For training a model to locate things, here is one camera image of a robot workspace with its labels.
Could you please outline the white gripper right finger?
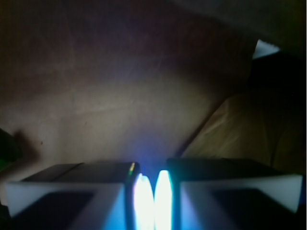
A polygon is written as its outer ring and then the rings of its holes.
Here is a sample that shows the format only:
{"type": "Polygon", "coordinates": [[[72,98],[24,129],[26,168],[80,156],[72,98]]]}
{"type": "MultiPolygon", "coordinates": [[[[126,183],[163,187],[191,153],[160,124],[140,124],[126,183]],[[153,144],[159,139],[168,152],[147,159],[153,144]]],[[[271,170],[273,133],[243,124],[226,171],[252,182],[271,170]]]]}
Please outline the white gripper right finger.
{"type": "Polygon", "coordinates": [[[248,159],[168,159],[175,230],[301,230],[303,176],[248,159]]]}

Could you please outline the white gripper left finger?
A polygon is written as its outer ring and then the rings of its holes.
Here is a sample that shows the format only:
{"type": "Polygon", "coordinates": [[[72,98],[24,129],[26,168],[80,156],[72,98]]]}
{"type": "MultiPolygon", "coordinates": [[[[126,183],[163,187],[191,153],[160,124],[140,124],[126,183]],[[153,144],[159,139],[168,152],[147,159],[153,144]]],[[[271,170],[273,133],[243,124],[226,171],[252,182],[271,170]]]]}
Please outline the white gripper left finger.
{"type": "Polygon", "coordinates": [[[57,164],[5,184],[6,230],[132,230],[137,162],[57,164]]]}

